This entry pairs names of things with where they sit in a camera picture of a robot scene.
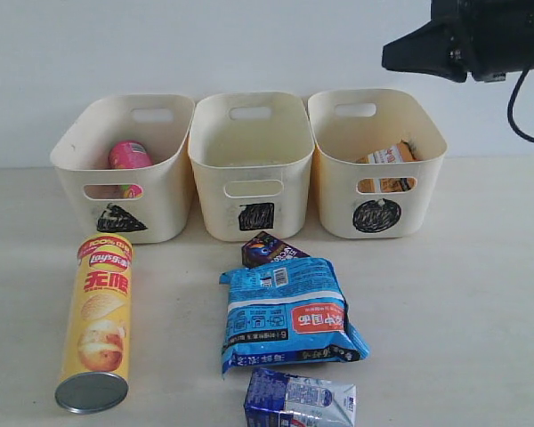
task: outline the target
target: table surface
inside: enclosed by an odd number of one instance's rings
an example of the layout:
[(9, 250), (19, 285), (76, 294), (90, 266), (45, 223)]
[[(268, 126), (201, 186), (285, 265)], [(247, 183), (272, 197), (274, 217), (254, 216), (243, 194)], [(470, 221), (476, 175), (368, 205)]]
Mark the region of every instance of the table surface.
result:
[[(243, 427), (250, 370), (220, 375), (239, 244), (205, 231), (137, 246), (130, 392), (97, 415), (58, 408), (75, 255), (84, 235), (52, 169), (0, 171), (0, 426)], [(423, 228), (347, 241), (309, 206), (288, 240), (336, 267), (372, 349), (280, 367), (355, 383), (359, 426), (534, 426), (534, 157), (446, 160)]]

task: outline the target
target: chip bag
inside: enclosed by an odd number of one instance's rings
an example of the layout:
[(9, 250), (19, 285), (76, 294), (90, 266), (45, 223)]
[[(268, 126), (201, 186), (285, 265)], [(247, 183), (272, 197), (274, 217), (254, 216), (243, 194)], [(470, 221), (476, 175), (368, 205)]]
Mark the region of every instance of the chip bag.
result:
[(348, 322), (332, 264), (301, 258), (223, 273), (230, 285), (222, 373), (231, 367), (354, 362), (369, 348)]

